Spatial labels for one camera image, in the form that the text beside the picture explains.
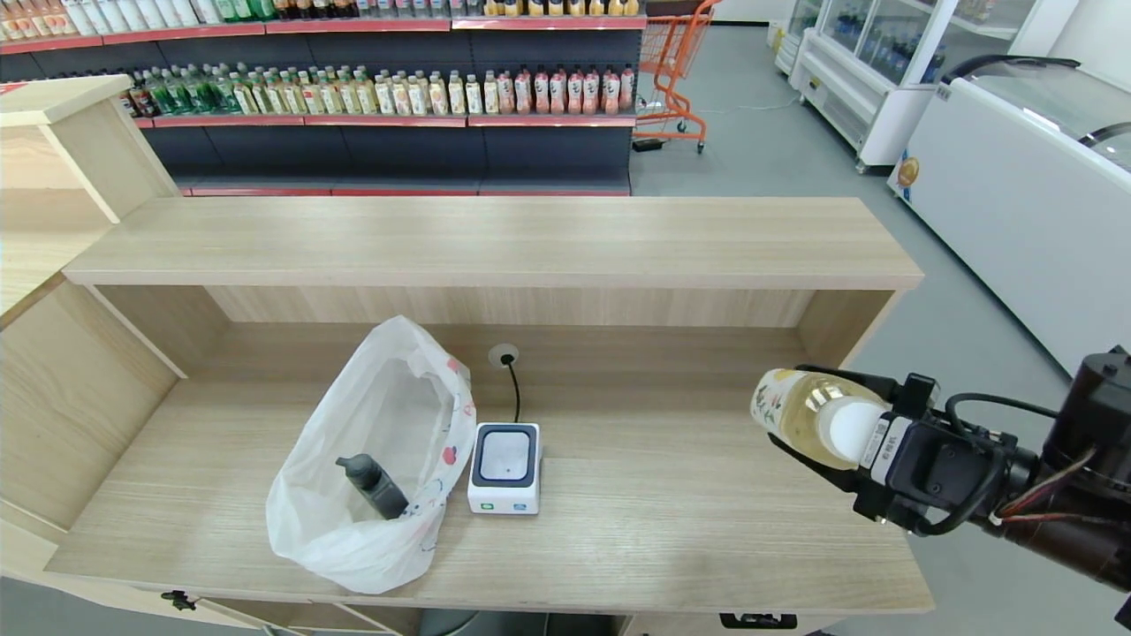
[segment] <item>white bottle cap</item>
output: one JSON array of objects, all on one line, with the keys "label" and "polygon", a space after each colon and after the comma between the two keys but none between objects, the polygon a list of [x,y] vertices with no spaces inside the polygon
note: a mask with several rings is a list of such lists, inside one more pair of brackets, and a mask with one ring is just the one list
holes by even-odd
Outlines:
[{"label": "white bottle cap", "polygon": [[882,404],[864,397],[834,399],[817,412],[821,444],[845,462],[858,463],[884,411]]}]

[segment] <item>plastic bag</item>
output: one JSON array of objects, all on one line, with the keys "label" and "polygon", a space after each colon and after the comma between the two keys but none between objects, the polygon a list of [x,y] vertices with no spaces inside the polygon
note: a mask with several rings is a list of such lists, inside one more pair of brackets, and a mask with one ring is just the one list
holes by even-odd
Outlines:
[{"label": "plastic bag", "polygon": [[[271,484],[271,550],[364,594],[420,577],[474,441],[467,368],[408,318],[382,323],[330,385]],[[408,507],[399,518],[381,518],[334,463],[359,453],[400,487]]]}]

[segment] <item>gray floor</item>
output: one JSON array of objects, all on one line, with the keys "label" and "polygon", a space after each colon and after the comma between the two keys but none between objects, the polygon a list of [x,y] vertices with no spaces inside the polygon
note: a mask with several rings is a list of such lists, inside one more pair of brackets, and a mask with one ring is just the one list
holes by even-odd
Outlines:
[{"label": "gray floor", "polygon": [[[1067,377],[891,196],[882,175],[856,175],[848,148],[817,113],[796,104],[735,110],[786,104],[794,97],[765,42],[762,28],[711,28],[693,77],[683,85],[697,110],[719,112],[706,115],[707,149],[698,156],[693,143],[677,141],[634,155],[636,194],[861,198],[915,258],[926,280],[896,308],[855,368],[898,377],[914,370],[938,378],[947,394],[982,390],[1057,406]],[[1044,421],[1008,411],[972,406],[966,413],[1017,433],[1030,448],[1039,447],[1047,430]],[[976,528],[912,539],[912,549],[938,609],[925,616],[853,618],[831,631],[839,636],[1125,634],[1111,620],[1123,602],[1120,594]],[[0,593],[5,636],[248,634],[131,616],[7,579]],[[464,631],[502,634],[508,631],[498,624]]]}]

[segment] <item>shopping cart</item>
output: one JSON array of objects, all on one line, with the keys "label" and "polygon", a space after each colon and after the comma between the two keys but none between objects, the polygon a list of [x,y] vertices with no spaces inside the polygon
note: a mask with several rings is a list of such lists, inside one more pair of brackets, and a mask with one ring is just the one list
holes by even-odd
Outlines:
[{"label": "shopping cart", "polygon": [[[691,112],[691,100],[679,94],[675,84],[687,79],[715,15],[715,5],[720,1],[702,0],[689,15],[648,17],[640,44],[640,70],[651,75],[654,91],[651,100],[644,98],[644,91],[637,93],[637,129],[633,136],[698,139],[698,151],[702,154],[707,144],[707,123]],[[679,120],[675,132],[667,129],[672,120]],[[689,121],[698,127],[698,132],[688,132]]]}]

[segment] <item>chest freezer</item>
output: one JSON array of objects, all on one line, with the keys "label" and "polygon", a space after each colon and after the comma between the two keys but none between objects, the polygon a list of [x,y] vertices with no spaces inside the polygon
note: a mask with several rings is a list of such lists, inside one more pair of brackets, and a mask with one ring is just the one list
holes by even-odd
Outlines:
[{"label": "chest freezer", "polygon": [[888,179],[1069,372],[1131,345],[1131,94],[1078,66],[960,65]]}]

